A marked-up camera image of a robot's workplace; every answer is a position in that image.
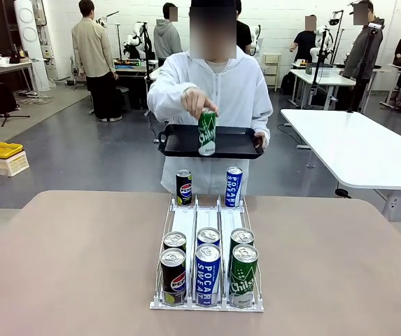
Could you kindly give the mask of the person's right hand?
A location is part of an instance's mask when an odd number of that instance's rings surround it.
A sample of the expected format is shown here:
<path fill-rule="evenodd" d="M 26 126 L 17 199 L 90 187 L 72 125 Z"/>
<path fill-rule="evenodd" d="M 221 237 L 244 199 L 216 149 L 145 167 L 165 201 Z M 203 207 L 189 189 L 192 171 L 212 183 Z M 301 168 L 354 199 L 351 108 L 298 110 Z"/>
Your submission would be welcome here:
<path fill-rule="evenodd" d="M 198 87 L 189 87 L 181 95 L 183 108 L 196 120 L 199 120 L 203 110 L 208 109 L 218 116 L 218 107 Z"/>

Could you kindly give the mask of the person's left hand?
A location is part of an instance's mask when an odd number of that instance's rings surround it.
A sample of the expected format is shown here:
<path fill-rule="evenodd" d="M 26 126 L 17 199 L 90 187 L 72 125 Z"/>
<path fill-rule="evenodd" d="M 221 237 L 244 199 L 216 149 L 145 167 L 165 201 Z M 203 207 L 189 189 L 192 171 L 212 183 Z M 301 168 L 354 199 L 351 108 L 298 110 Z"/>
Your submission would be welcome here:
<path fill-rule="evenodd" d="M 269 140 L 265 132 L 260 131 L 260 132 L 255 132 L 253 143 L 255 148 L 261 148 L 265 150 L 269 144 Z"/>

